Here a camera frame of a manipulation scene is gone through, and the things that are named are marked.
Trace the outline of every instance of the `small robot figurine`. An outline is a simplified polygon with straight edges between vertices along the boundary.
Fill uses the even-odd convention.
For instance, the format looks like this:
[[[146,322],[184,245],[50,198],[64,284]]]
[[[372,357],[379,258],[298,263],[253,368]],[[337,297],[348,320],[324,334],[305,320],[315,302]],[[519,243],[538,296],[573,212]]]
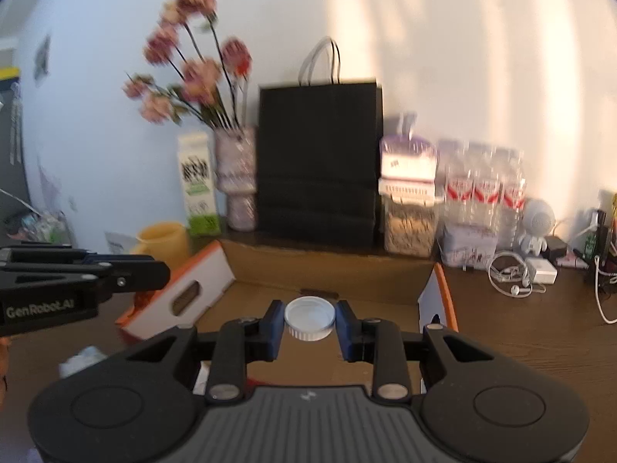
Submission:
[[[545,235],[555,225],[553,209],[544,200],[530,200],[523,211],[523,228],[525,233],[518,238],[523,254],[539,256],[546,250]]]

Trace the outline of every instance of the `white cable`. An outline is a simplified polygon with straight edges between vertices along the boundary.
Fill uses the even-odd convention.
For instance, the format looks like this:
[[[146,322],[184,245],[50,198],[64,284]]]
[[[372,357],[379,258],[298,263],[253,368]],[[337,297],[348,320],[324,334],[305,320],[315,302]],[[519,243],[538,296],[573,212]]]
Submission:
[[[585,235],[585,233],[587,232],[591,232],[594,231],[596,229],[597,225],[592,225],[592,226],[588,226],[587,228],[585,228],[584,230],[579,231],[576,235],[574,235],[569,241],[568,244],[572,243],[572,240],[574,240],[575,238],[579,238],[579,236],[581,235]]]
[[[0,193],[4,193],[6,196],[9,196],[15,200],[17,200],[20,204],[22,204],[24,207],[27,207],[29,210],[31,210],[32,212],[34,212],[35,214],[38,214],[39,216],[42,216],[42,214],[34,209],[31,205],[27,204],[26,202],[24,202],[21,198],[17,198],[15,195],[11,195],[8,191],[5,191],[4,189],[0,188]]]
[[[517,261],[519,266],[511,266],[499,271],[498,269],[493,267],[493,263],[496,259],[500,257],[512,257]],[[542,288],[542,290],[534,289],[534,285],[529,279],[529,270],[527,264],[525,264],[523,258],[520,257],[516,252],[512,252],[510,250],[502,250],[500,252],[496,252],[489,261],[487,272],[489,274],[489,282],[491,283],[491,285],[504,296],[522,298],[529,296],[532,292],[539,292],[541,294],[546,292],[546,287],[542,284],[538,284]],[[511,283],[521,281],[523,282],[523,287],[512,286],[510,288],[510,292],[504,291],[496,284],[496,282]]]
[[[614,284],[614,283],[617,283],[617,273],[606,273],[600,270],[600,256],[599,255],[593,258],[593,262],[595,263],[595,286],[593,287],[593,290],[595,292],[595,302],[598,305],[600,316],[602,317],[602,320],[604,320],[604,322],[606,323],[609,323],[609,324],[617,323],[617,318],[615,318],[615,320],[609,320],[607,316],[604,314],[604,312],[602,311],[602,305],[600,304],[600,296],[598,295],[598,275],[602,274],[605,276],[610,276],[611,277],[610,283]]]

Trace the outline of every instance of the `white charger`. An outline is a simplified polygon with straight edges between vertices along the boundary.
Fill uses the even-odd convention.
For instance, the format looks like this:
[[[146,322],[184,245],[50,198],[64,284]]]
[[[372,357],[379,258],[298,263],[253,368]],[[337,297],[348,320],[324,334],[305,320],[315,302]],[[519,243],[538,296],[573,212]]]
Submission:
[[[532,284],[550,285],[555,283],[557,269],[543,257],[527,257],[525,264]]]

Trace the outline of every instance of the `black paper bag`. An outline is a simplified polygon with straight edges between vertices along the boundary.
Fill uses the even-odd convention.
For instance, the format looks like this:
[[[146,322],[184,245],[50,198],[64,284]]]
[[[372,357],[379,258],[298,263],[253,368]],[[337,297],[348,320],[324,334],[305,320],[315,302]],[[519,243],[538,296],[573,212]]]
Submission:
[[[258,175],[376,188],[382,135],[375,81],[262,88]]]
[[[331,83],[310,85],[327,47]],[[370,247],[379,210],[381,89],[375,81],[335,83],[335,50],[332,39],[323,39],[302,65],[299,85],[260,90],[259,229],[299,241]],[[307,68],[308,85],[301,85]]]

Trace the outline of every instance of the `yellow mug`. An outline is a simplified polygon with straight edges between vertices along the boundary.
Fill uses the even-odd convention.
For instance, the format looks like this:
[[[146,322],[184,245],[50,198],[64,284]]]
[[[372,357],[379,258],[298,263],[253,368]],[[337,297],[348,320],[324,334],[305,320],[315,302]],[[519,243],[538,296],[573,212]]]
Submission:
[[[180,268],[190,258],[188,233],[177,221],[150,225],[138,233],[137,239],[139,244],[131,249],[131,254],[151,255],[170,270]]]

